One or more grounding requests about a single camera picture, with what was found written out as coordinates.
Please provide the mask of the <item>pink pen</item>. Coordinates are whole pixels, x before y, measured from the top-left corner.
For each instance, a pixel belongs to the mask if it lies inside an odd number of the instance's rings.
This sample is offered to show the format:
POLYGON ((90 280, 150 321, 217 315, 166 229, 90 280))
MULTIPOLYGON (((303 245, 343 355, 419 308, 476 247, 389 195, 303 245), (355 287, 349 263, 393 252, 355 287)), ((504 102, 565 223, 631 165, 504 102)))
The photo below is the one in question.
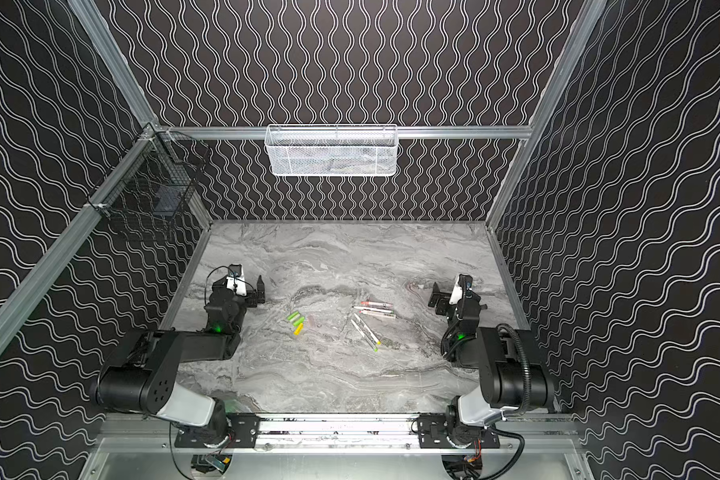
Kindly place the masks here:
POLYGON ((388 310, 391 310, 393 308, 392 304, 384 303, 384 302, 362 301, 362 302, 360 302, 360 305, 364 308, 380 308, 380 309, 388 309, 388 310))

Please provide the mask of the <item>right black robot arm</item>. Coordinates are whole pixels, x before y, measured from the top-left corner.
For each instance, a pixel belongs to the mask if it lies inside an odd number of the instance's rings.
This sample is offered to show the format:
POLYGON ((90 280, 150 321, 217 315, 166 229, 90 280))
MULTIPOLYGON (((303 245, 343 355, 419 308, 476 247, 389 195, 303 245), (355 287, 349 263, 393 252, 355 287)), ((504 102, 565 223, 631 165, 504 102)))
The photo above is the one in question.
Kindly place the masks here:
POLYGON ((553 380, 532 333, 507 323, 482 326, 480 315, 487 306, 472 290, 471 276, 459 276, 450 291, 434 284, 428 306, 447 322, 441 357, 454 367, 476 371, 479 380, 472 391, 447 405, 440 431, 427 426, 423 439, 446 441, 455 448, 494 443, 490 426, 508 417, 554 409, 553 380))

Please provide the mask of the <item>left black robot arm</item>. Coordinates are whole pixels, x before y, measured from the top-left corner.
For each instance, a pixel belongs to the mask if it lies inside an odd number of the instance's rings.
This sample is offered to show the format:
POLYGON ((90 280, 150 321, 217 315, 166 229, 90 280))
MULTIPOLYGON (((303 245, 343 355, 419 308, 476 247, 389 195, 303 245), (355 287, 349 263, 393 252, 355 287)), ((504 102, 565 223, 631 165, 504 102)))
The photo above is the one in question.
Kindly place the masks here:
POLYGON ((254 285, 213 283, 200 331, 133 330, 102 365, 91 388, 93 401, 107 411, 142 414, 179 429, 181 447, 225 447, 236 434, 224 402, 176 382, 183 363, 224 361, 242 341, 247 311, 266 301, 262 278, 254 285))

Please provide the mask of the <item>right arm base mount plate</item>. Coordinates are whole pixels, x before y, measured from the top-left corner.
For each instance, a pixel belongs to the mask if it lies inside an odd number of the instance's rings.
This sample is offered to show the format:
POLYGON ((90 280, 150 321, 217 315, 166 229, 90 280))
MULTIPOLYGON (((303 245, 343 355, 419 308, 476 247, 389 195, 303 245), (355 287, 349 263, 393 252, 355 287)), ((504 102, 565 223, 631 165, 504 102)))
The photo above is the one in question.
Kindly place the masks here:
POLYGON ((497 449, 498 436, 485 427, 462 424, 450 414, 421 414, 412 424, 422 449, 497 449))

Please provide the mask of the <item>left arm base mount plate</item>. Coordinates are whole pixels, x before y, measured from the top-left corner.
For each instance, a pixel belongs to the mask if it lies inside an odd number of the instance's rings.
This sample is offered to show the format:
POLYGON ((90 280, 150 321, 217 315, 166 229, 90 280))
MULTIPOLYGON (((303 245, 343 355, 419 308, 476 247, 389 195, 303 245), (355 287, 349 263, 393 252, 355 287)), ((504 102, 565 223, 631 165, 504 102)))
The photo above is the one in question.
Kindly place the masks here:
POLYGON ((205 427, 182 426, 175 436, 176 448, 225 449, 253 448, 259 434, 261 418, 251 413, 226 415, 225 420, 211 419, 205 427))

